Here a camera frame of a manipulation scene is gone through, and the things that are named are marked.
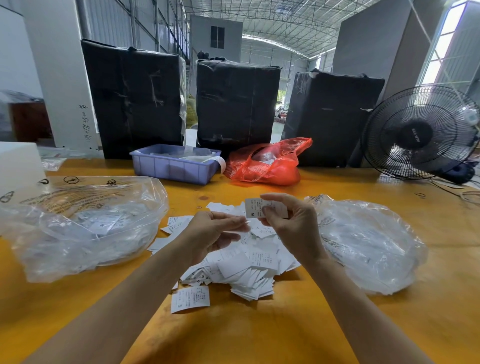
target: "person's right hand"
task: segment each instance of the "person's right hand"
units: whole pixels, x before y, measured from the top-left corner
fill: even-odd
[[[278,201],[288,209],[289,219],[281,218],[273,208],[264,207],[265,218],[259,220],[265,226],[274,228],[278,237],[296,259],[305,264],[311,260],[328,258],[318,232],[315,207],[289,194],[261,194],[267,201]]]

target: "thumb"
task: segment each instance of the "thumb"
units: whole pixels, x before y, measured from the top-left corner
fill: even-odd
[[[283,221],[283,219],[276,213],[275,209],[269,206],[265,206],[264,208],[262,208],[262,212],[264,213],[265,218],[267,219],[270,226],[274,229],[276,229]]]
[[[238,229],[247,222],[245,216],[232,216],[230,218],[223,218],[215,220],[215,228],[218,232],[231,231]]]

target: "roll of white tape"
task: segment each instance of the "roll of white tape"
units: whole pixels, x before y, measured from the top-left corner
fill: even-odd
[[[211,157],[207,160],[216,160],[220,164],[220,174],[223,174],[223,172],[225,172],[225,167],[227,165],[222,157]]]

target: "plastic tray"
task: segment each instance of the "plastic tray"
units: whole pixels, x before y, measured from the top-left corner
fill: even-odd
[[[130,155],[133,158],[135,174],[194,184],[207,184],[220,167],[216,160],[201,163],[150,155],[150,153],[170,153],[184,149],[184,146],[155,144],[154,146],[134,150]],[[221,152],[219,150],[212,149],[212,151],[215,152],[217,157],[220,156]]]

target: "black electric fan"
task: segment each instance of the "black electric fan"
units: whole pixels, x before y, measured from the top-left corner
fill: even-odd
[[[418,86],[401,91],[371,113],[360,145],[367,161],[395,178],[438,176],[468,182],[475,171],[464,161],[479,141],[480,109],[450,87]]]

